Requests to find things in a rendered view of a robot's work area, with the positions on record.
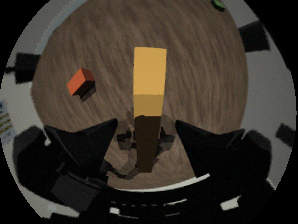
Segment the orange block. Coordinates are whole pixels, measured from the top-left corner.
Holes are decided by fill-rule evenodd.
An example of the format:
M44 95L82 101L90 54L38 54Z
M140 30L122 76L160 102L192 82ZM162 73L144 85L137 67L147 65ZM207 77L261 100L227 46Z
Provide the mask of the orange block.
M94 83L92 71L80 68L77 73L74 73L72 79L69 80L67 87L72 96L78 96L81 92L86 91L86 88L92 83Z

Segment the yellow bar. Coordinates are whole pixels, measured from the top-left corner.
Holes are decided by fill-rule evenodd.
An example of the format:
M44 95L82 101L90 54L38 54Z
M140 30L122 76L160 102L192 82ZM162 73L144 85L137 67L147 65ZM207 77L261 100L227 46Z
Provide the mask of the yellow bar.
M166 49L134 47L133 112L138 173L152 172L161 128Z

